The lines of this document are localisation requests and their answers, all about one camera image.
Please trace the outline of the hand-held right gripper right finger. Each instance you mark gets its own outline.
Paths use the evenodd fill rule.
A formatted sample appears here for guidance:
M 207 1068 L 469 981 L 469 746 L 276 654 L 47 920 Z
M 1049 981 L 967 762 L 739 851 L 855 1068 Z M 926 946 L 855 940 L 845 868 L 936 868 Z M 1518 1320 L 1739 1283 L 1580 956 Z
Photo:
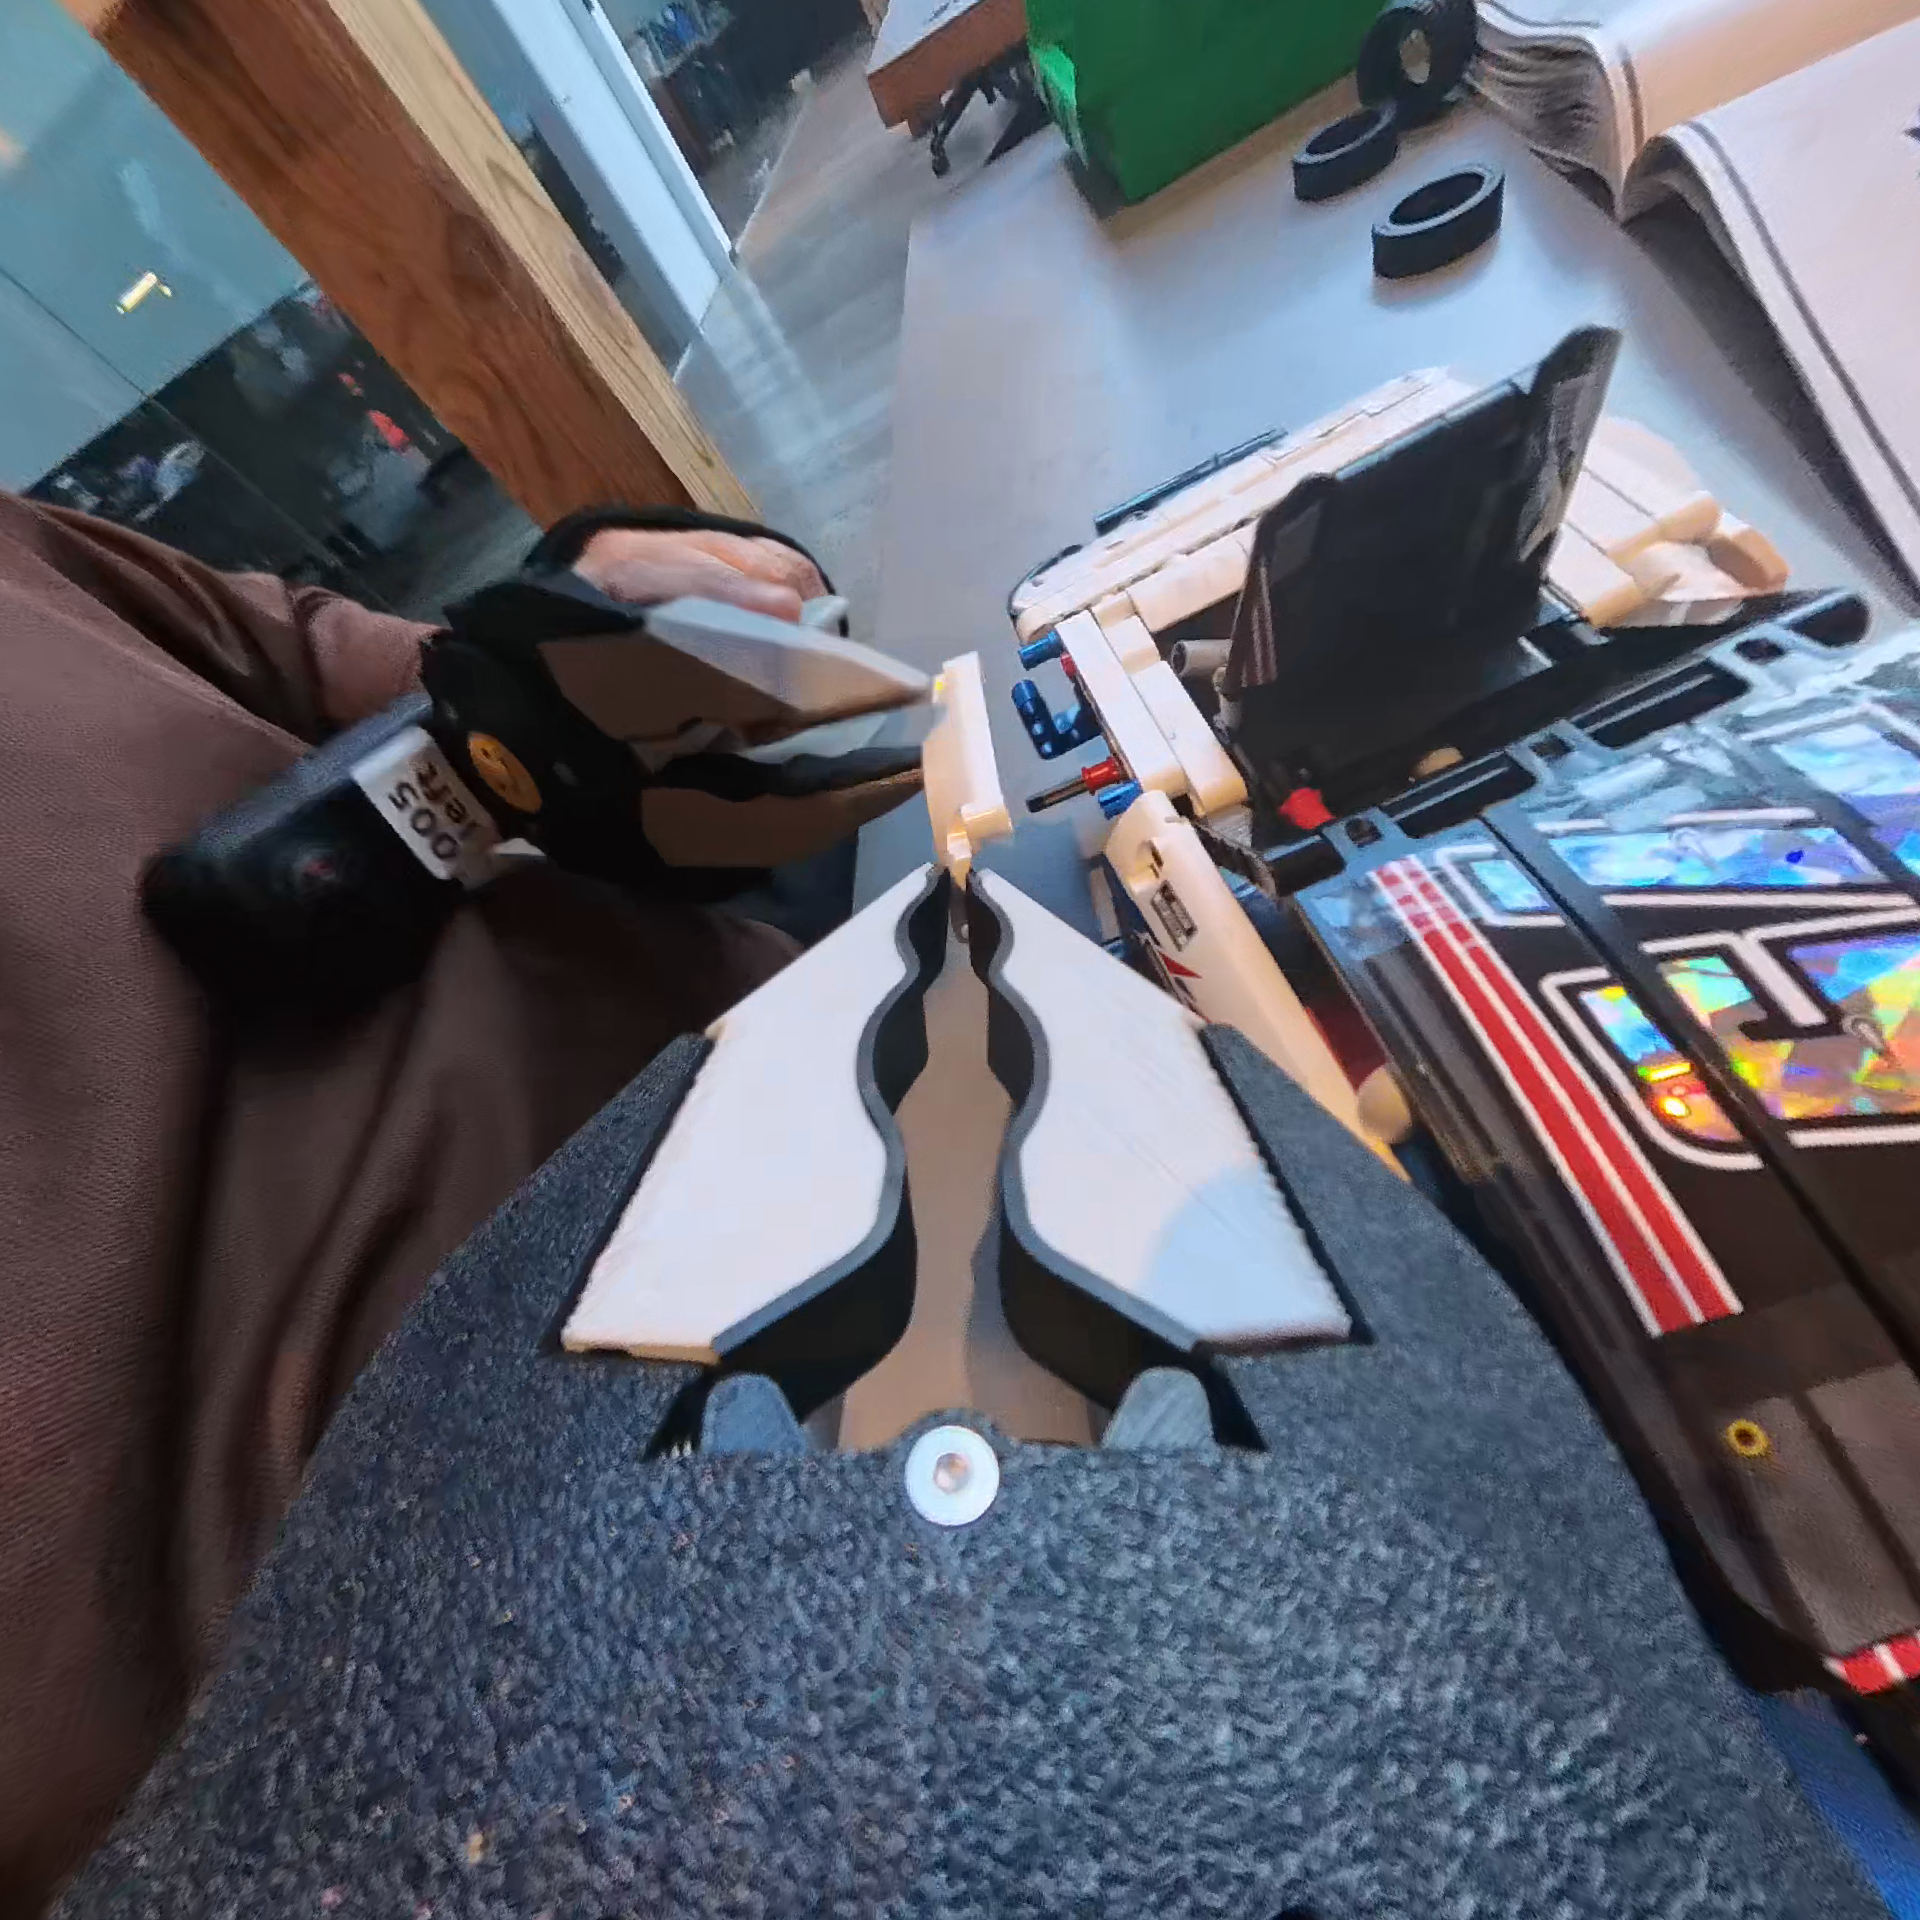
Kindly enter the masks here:
M 998 1153 L 1016 1342 L 1084 1396 L 1350 1342 L 1207 1022 L 992 874 L 968 879 L 967 905 L 1016 1106 Z

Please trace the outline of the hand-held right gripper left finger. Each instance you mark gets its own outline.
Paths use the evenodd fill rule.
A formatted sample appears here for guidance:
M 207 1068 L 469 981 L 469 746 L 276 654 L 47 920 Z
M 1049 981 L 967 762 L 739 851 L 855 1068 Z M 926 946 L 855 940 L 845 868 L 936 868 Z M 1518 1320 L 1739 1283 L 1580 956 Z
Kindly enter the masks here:
M 903 1103 L 932 1064 L 949 879 L 916 868 L 713 1020 L 556 1324 L 563 1359 L 767 1376 L 831 1404 L 908 1335 Z

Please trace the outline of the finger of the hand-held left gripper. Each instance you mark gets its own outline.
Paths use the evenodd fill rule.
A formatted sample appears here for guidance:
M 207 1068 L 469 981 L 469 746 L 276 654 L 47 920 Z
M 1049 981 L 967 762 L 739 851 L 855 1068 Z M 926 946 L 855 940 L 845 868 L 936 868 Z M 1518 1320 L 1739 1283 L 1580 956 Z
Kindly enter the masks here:
M 919 789 L 919 746 L 687 755 L 643 786 L 637 826 L 670 874 L 772 874 L 853 842 Z
M 932 704 L 932 676 L 853 637 L 711 599 L 630 609 L 539 643 L 539 667 L 612 740 L 732 732 L 790 740 L 814 724 Z

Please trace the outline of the white curved brick piece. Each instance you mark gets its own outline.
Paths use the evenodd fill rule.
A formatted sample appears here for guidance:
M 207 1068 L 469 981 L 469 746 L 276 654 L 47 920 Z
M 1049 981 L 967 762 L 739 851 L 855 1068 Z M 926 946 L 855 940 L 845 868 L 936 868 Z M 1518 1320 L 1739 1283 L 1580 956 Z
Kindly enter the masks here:
M 932 851 L 946 868 L 949 886 L 967 893 L 980 851 L 1016 839 L 980 654 L 949 657 L 938 667 L 932 704 L 936 721 L 919 752 Z

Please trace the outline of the toy brick race car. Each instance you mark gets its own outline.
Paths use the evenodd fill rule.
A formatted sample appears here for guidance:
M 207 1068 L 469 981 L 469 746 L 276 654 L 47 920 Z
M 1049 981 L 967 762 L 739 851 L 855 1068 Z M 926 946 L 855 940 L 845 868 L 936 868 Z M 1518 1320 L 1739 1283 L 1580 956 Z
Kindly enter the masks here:
M 1122 956 L 1411 1134 L 1739 1669 L 1916 1782 L 1916 628 L 1646 427 L 1618 329 L 1404 371 L 1008 586 Z

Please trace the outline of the green box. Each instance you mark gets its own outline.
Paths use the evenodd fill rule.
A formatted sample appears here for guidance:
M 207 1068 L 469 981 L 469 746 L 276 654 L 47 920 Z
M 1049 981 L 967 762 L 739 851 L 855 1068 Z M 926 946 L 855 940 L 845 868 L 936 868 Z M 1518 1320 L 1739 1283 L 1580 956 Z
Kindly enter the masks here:
M 1378 0 L 1030 0 L 1030 69 L 1072 162 L 1122 207 L 1341 72 Z

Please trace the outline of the black rubber tyre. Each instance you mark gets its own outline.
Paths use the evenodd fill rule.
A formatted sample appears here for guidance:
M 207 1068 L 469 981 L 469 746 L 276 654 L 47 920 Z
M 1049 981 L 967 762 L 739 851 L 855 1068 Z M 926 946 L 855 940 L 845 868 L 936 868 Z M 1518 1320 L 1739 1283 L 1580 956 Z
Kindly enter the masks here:
M 1335 201 L 1378 182 L 1403 152 L 1395 103 L 1361 103 L 1346 116 L 1317 130 L 1286 162 L 1294 195 L 1305 207 Z
M 1392 109 L 1395 130 L 1450 115 L 1478 48 L 1475 0 L 1392 0 L 1355 48 L 1361 109 Z
M 1504 226 L 1504 169 L 1467 162 L 1404 193 L 1372 226 L 1378 282 L 1440 277 L 1486 252 Z

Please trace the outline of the person's left forearm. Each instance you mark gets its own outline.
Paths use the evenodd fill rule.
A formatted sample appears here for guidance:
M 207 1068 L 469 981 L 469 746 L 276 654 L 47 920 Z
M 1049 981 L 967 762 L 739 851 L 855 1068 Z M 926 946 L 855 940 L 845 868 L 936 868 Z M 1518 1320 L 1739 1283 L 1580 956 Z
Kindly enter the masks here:
M 157 842 L 420 688 L 424 628 L 0 504 L 0 797 L 21 842 Z

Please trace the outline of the person's left hand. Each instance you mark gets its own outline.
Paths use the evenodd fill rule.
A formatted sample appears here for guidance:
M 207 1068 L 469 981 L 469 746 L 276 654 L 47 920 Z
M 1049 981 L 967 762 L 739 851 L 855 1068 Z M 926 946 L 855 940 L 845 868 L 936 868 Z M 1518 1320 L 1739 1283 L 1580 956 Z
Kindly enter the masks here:
M 567 571 L 612 601 L 706 599 L 779 622 L 796 622 L 828 595 L 810 555 L 713 530 L 597 530 Z

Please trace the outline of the open instruction booklet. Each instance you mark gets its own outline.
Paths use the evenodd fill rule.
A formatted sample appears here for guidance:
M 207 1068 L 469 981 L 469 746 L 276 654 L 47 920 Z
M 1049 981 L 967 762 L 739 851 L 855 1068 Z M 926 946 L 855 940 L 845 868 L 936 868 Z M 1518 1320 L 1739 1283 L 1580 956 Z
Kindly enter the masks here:
M 1478 98 L 1619 220 L 1680 195 L 1750 286 L 1900 575 L 1920 575 L 1920 9 L 1478 5 Z

